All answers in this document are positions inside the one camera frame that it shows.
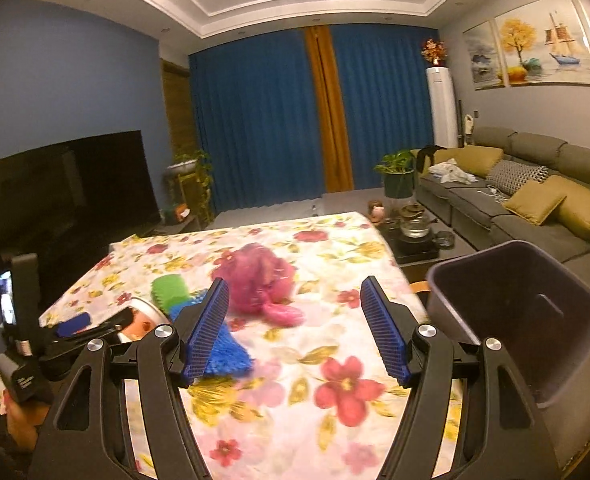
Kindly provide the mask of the person's left hand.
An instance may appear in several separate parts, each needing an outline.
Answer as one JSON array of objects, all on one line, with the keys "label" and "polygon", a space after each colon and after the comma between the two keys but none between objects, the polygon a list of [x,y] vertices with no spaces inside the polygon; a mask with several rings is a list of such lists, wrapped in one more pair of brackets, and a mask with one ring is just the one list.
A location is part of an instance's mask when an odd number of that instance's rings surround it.
[{"label": "person's left hand", "polygon": [[17,403],[8,392],[4,393],[6,426],[22,452],[32,452],[38,440],[38,427],[44,423],[50,406],[39,400]]}]

